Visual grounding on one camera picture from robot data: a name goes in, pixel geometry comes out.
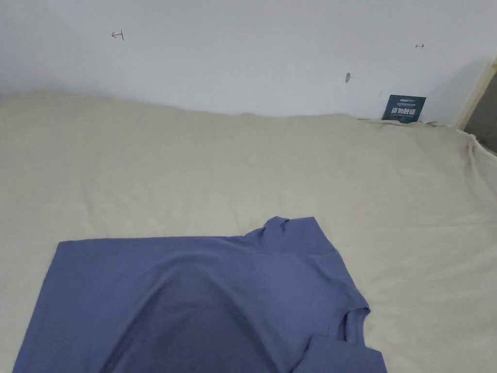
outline mattress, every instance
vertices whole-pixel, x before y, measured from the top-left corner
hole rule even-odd
[[[391,372],[497,365],[497,158],[453,128],[31,93],[0,105],[0,372],[57,243],[314,216]]]

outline beige bed sheet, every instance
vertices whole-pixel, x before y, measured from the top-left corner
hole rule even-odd
[[[0,105],[0,372],[59,241],[238,235],[315,216],[390,372],[494,372],[497,159],[474,137],[32,93]]]

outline red arrow marking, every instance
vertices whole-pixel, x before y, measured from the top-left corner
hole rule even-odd
[[[120,34],[116,34],[115,32],[112,33],[113,38],[117,37],[118,35],[121,35],[121,37],[123,38],[123,41],[124,41],[123,30],[121,30]]]

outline blue t-shirt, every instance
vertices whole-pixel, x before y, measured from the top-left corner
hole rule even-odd
[[[61,242],[14,372],[386,372],[314,218],[235,237]]]

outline white wall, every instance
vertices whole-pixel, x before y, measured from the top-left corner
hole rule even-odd
[[[410,94],[454,124],[497,55],[496,14],[496,0],[2,0],[0,94],[369,118]]]

